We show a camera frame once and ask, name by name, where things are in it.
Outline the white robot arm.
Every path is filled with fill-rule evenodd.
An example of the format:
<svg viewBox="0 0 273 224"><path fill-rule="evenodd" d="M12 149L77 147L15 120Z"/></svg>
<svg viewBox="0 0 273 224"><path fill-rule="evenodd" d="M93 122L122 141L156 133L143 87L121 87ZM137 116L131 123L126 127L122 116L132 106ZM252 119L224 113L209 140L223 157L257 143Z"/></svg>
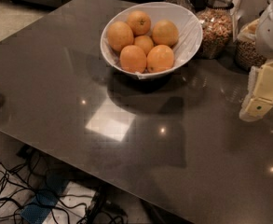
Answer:
<svg viewBox="0 0 273 224"><path fill-rule="evenodd" d="M260 16L255 46L266 62L249 74L248 93L239 112L239 118L248 122L261 119L273 107L273 0Z"/></svg>

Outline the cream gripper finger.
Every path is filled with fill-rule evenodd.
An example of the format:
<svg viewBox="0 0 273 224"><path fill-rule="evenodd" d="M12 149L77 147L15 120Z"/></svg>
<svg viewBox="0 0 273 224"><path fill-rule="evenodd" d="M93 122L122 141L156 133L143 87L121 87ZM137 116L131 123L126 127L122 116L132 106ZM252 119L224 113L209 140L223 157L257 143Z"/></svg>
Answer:
<svg viewBox="0 0 273 224"><path fill-rule="evenodd" d="M248 93L244 98L239 118L253 122L262 119L273 108L273 60L251 68Z"/></svg>

